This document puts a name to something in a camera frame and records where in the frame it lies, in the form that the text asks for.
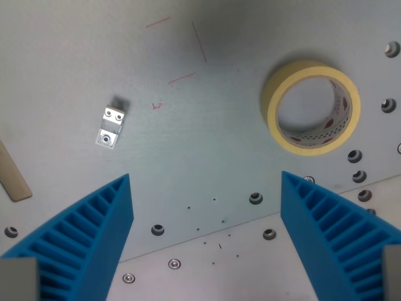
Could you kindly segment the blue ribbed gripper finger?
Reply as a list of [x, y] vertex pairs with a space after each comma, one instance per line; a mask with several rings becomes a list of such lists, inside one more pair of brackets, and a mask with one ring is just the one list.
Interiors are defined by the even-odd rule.
[[42, 224], [3, 258], [35, 258], [40, 300], [106, 300], [134, 220], [125, 174]]
[[286, 171], [281, 219], [318, 300], [384, 299], [382, 251], [400, 243], [400, 230]]

